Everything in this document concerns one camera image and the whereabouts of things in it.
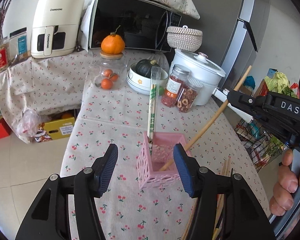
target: wooden jar lid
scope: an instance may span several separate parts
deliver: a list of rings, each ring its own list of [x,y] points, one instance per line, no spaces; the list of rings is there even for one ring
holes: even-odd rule
[[[120,58],[122,58],[123,53],[121,52],[119,54],[108,54],[101,50],[100,56],[105,59],[120,59]]]

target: rice cooker lid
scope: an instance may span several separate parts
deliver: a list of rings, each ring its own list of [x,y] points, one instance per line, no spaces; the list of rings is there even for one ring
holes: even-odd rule
[[[207,59],[207,55],[199,52],[199,54],[189,52],[186,50],[176,49],[175,50],[177,54],[182,56],[183,58],[189,60],[190,62],[194,63],[195,65],[206,69],[209,72],[215,73],[219,75],[220,77],[225,77],[226,73],[225,71],[220,68],[217,64],[213,63],[212,61]]]

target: table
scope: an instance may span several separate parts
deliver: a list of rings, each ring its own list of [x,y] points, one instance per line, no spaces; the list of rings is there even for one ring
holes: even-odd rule
[[[61,177],[77,174],[103,156],[110,143],[119,148],[119,157],[108,191],[95,199],[106,239],[180,239],[193,200],[181,181],[161,189],[138,187],[136,158],[147,129],[148,96],[125,85],[116,91],[98,89],[88,73],[82,108],[69,139]],[[187,114],[161,103],[156,114],[156,131],[182,132],[189,140],[218,109],[211,99]],[[229,122],[222,114],[191,149],[201,166],[220,173],[224,160],[246,179],[267,215],[268,200],[258,174]],[[78,239],[73,196],[69,197],[72,239]]]
[[[126,49],[123,53],[129,64],[147,58],[169,67],[162,52]],[[41,115],[80,108],[87,70],[99,58],[100,49],[45,59],[29,57],[0,73],[0,111],[7,124],[16,132],[27,108]],[[27,137],[18,137],[31,142]]]

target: woven basket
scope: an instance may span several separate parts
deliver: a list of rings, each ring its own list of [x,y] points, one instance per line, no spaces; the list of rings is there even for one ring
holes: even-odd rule
[[[159,171],[170,159],[173,159],[173,147],[177,143],[186,145],[182,133],[154,132],[152,155],[149,152],[147,132],[143,133],[143,144],[137,159],[139,188],[164,188],[172,185],[180,176],[175,164],[166,171]]]
[[[170,47],[195,52],[202,43],[202,31],[188,29],[188,26],[168,27],[167,41]]]

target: human hand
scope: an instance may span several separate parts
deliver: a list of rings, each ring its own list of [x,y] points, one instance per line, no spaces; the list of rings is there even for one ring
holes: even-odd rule
[[[269,201],[270,212],[275,216],[284,215],[286,210],[289,210],[293,206],[291,193],[297,190],[298,179],[289,168],[292,160],[293,152],[289,149],[282,157],[282,165],[278,171],[278,182],[274,185],[273,197]]]

